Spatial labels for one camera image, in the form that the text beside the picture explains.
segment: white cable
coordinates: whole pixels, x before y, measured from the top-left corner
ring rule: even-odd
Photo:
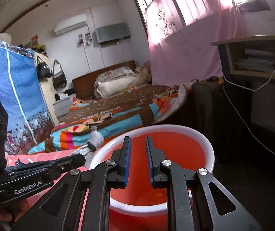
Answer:
[[[84,43],[83,38],[82,38],[82,41],[83,41],[83,48],[84,48],[84,52],[85,52],[86,61],[87,61],[87,65],[88,65],[88,68],[89,68],[89,72],[92,72],[92,70],[90,69],[90,66],[89,66],[89,62],[88,62],[88,58],[87,58],[87,53],[86,53],[86,49],[85,49],[86,44]]]
[[[253,90],[253,89],[250,89],[250,88],[243,87],[243,86],[241,86],[241,85],[232,83],[232,82],[226,80],[226,78],[225,78],[224,75],[223,75],[223,77],[224,77],[224,80],[227,81],[227,82],[230,83],[230,84],[233,84],[233,85],[236,85],[236,86],[238,86],[238,87],[240,87],[240,88],[248,89],[248,90],[250,90],[250,91],[252,91],[252,92],[255,92],[255,91],[261,89],[261,88],[262,88],[263,86],[265,86],[266,84],[268,84],[268,83],[270,82],[270,80],[271,80],[271,78],[272,78],[272,76],[273,76],[274,73],[275,73],[275,69],[274,69],[274,71],[272,72],[271,76],[269,77],[269,80],[268,80],[266,83],[264,83],[263,85],[261,85],[259,88],[257,88],[256,90]],[[274,153],[272,150],[270,150],[269,148],[267,148],[260,140],[258,140],[258,139],[253,135],[253,133],[252,133],[252,131],[250,130],[249,126],[246,124],[246,122],[244,121],[244,119],[241,117],[240,113],[239,113],[238,110],[236,109],[236,107],[232,104],[231,100],[229,99],[229,97],[228,97],[228,95],[227,95],[227,93],[226,93],[226,91],[225,91],[225,88],[224,88],[224,82],[223,82],[223,90],[224,90],[224,93],[225,93],[225,95],[226,95],[226,97],[227,97],[229,103],[232,105],[232,107],[234,108],[234,110],[237,112],[238,116],[239,116],[240,119],[243,121],[244,125],[246,126],[246,128],[248,129],[248,131],[250,132],[250,134],[252,135],[252,137],[253,137],[256,141],[258,141],[266,150],[268,150],[270,153],[272,153],[273,155],[275,155],[275,153]]]
[[[124,48],[122,46],[122,40],[121,39],[120,39],[120,45],[121,45],[122,55],[124,57],[124,64],[125,64],[126,63],[126,61],[125,61],[125,53],[124,53]]]
[[[89,10],[90,10],[90,14],[92,15],[92,9],[90,7],[88,7]],[[94,28],[96,29],[96,26],[95,26],[95,20],[94,20],[94,17],[92,16],[92,23],[94,24]],[[100,50],[100,53],[101,53],[101,57],[102,57],[102,63],[103,63],[103,67],[105,67],[104,65],[104,59],[103,59],[103,55],[102,55],[102,51],[101,51],[101,46],[100,46],[100,43],[99,43],[99,50]]]
[[[248,90],[250,90],[250,91],[252,91],[252,92],[256,92],[257,90],[260,90],[263,86],[265,86],[266,84],[268,84],[268,83],[270,82],[270,80],[271,80],[271,78],[273,77],[274,74],[275,74],[275,69],[274,69],[274,71],[272,72],[272,74],[270,75],[268,81],[266,81],[263,85],[261,85],[259,88],[255,89],[255,90],[250,89],[250,88],[247,88],[247,87],[243,87],[243,86],[238,85],[238,84],[235,84],[235,83],[232,83],[232,82],[228,81],[228,80],[225,78],[224,75],[223,75],[223,77],[224,77],[224,80],[225,80],[225,81],[227,81],[228,83],[230,83],[230,84],[232,84],[232,85],[235,85],[235,86],[240,87],[240,88],[243,88],[243,89],[248,89]]]
[[[23,112],[23,109],[22,109],[20,100],[19,100],[19,98],[18,98],[18,94],[17,94],[17,92],[15,91],[15,85],[13,84],[13,80],[12,80],[11,72],[10,72],[9,51],[8,51],[8,49],[6,49],[6,51],[7,51],[7,61],[8,61],[8,75],[9,75],[9,80],[10,80],[10,83],[11,83],[11,86],[12,86],[12,89],[13,89],[13,93],[15,94],[15,98],[16,98],[17,101],[18,101],[18,105],[19,105],[20,111],[21,111],[21,113],[22,113],[22,115],[23,115],[23,117],[24,117],[24,120],[25,120],[25,122],[26,122],[26,125],[27,125],[27,127],[29,128],[29,131],[30,131],[31,134],[32,134],[32,138],[33,138],[35,144],[38,145],[37,141],[35,140],[34,132],[33,132],[32,128],[30,127],[30,125],[29,125],[29,123],[28,123],[28,121],[27,121],[27,119],[26,119],[26,116],[25,116],[25,114],[24,114],[24,112]]]

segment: orange liquid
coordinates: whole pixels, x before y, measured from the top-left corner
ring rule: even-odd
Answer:
[[[166,189],[150,186],[146,159],[145,139],[152,136],[156,148],[165,152],[167,159],[183,168],[197,170],[205,165],[202,147],[192,138],[174,132],[156,132],[131,138],[131,160],[129,181],[125,189],[111,189],[111,197],[122,203],[135,206],[149,206],[167,201]],[[110,159],[112,151],[105,157]]]

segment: bowl rim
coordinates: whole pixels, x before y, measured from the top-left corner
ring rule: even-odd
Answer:
[[[212,173],[214,168],[214,151],[209,140],[195,129],[172,124],[152,125],[137,128],[115,137],[113,140],[106,143],[100,150],[98,150],[98,152],[92,159],[89,169],[94,169],[98,164],[100,164],[103,161],[104,157],[111,151],[111,149],[113,149],[115,145],[123,143],[125,136],[138,137],[150,132],[176,132],[193,138],[200,144],[205,153],[205,168]],[[157,216],[167,213],[166,202],[150,206],[135,206],[119,202],[112,197],[110,198],[110,208],[121,214],[136,217]]]

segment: human hand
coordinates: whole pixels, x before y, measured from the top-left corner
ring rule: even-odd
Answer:
[[[29,208],[29,204],[26,200],[22,200],[18,203],[18,206],[20,208],[20,211],[17,213],[15,216],[15,221],[17,221]],[[11,221],[12,220],[12,215],[9,211],[6,209],[1,209],[0,210],[0,221]]]

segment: blue wardrobe cover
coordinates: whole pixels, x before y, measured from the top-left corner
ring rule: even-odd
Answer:
[[[34,59],[15,53],[19,48],[13,47],[0,41],[0,101],[9,115],[5,152],[18,155],[27,154],[31,147],[44,141],[53,124],[41,94]]]

